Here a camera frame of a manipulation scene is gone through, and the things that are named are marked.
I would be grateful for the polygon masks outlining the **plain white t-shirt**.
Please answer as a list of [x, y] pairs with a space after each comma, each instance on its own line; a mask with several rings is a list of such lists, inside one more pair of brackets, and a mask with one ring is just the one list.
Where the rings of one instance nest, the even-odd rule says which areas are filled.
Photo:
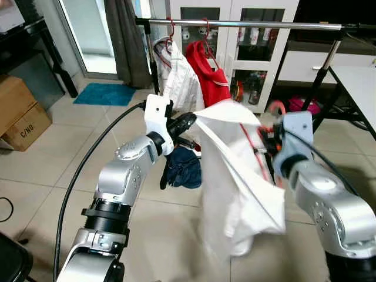
[[286, 231], [284, 189], [261, 176], [240, 124], [264, 149], [254, 113], [231, 99], [196, 111], [202, 148], [202, 240], [221, 261], [250, 252], [254, 236]]

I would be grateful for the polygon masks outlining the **dark blue garment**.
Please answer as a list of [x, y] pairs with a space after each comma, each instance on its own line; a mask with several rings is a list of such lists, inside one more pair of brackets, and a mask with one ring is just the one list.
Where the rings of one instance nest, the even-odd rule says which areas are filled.
[[193, 150], [178, 145], [166, 159], [166, 166], [159, 180], [161, 190], [166, 190], [168, 184], [191, 190], [202, 185], [200, 158]]

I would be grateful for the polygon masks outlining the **white denim jacket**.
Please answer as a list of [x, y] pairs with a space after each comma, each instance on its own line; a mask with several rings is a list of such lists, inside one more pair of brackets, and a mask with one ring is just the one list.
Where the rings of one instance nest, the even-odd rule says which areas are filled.
[[153, 43], [159, 89], [173, 102], [173, 109], [187, 112], [205, 108], [199, 78], [176, 43], [164, 36]]

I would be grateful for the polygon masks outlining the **red garment with white stripe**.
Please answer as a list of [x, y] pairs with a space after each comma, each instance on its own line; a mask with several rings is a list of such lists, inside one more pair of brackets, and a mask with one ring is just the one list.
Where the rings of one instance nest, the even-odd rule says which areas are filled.
[[208, 108], [220, 101], [231, 99], [229, 83], [223, 69], [212, 68], [202, 41], [188, 43], [185, 57], [199, 79], [204, 107]]

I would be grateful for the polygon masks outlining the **teal floor mat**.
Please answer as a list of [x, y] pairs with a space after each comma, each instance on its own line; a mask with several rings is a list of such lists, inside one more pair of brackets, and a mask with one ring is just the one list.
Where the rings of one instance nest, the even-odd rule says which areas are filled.
[[90, 83], [73, 100], [78, 105], [126, 106], [136, 92], [125, 84]]

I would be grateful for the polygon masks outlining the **grey curtain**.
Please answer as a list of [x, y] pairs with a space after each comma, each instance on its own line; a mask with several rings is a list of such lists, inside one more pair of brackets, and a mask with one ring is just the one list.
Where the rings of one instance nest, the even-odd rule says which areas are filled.
[[136, 89], [150, 88], [147, 51], [135, 23], [132, 0], [106, 0], [105, 9], [118, 78]]

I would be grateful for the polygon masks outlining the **white glass-door cabinet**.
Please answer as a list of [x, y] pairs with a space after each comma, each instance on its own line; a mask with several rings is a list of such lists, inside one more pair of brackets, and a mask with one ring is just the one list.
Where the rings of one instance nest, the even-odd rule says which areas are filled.
[[[167, 0], [173, 19], [201, 21], [292, 22], [299, 0]], [[181, 48], [203, 39], [203, 26], [180, 26], [174, 40]], [[290, 29], [212, 26], [210, 43], [230, 83], [233, 99], [255, 113], [263, 113], [285, 53]]]

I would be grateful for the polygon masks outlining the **long white table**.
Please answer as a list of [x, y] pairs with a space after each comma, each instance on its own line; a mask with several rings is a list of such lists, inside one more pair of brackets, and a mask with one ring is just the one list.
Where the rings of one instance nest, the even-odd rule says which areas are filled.
[[[335, 78], [337, 86], [330, 99], [325, 102], [320, 114], [314, 118], [314, 129], [325, 119], [346, 120], [350, 123], [362, 122], [362, 129], [376, 139], [376, 68], [373, 66], [331, 65], [328, 72]], [[331, 110], [336, 100], [343, 94], [349, 95], [355, 104], [352, 113]]]

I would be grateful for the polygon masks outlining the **white framed glass door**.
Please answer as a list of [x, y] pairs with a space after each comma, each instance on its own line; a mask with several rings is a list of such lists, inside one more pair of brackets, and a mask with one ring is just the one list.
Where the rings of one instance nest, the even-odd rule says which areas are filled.
[[83, 77], [117, 80], [104, 0], [53, 0]]

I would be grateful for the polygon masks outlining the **grey board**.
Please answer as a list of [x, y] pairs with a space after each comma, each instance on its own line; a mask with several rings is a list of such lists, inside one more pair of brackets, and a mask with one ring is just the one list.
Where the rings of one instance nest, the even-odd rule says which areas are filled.
[[7, 73], [21, 78], [45, 110], [64, 97], [65, 91], [41, 51], [26, 53], [20, 59], [14, 59]]

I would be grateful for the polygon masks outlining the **cardboard box with black print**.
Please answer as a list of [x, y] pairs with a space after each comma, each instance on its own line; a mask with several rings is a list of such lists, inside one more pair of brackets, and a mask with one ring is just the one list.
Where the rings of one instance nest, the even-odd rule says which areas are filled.
[[0, 149], [25, 152], [51, 124], [51, 118], [45, 108], [35, 103], [0, 136]]

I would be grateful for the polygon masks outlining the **black television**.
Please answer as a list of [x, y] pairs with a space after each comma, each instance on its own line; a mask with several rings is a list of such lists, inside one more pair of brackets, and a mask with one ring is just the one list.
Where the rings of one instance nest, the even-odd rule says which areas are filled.
[[[294, 22], [376, 25], [376, 0], [299, 0]], [[294, 41], [331, 43], [336, 32], [293, 30]]]

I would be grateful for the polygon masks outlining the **black desk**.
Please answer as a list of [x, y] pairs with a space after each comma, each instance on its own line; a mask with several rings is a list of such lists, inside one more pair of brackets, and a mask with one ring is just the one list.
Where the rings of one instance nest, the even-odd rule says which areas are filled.
[[62, 55], [43, 17], [0, 34], [0, 73], [7, 72], [13, 63], [21, 64], [36, 53], [49, 55], [46, 64], [62, 81], [59, 85], [65, 88], [70, 97], [78, 97], [72, 75], [63, 67]]

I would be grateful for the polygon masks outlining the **white computer case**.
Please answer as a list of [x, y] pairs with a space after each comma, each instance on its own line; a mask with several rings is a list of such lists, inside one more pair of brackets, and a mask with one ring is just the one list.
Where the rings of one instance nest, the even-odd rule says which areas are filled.
[[0, 0], [0, 34], [24, 25], [24, 17], [15, 0]]

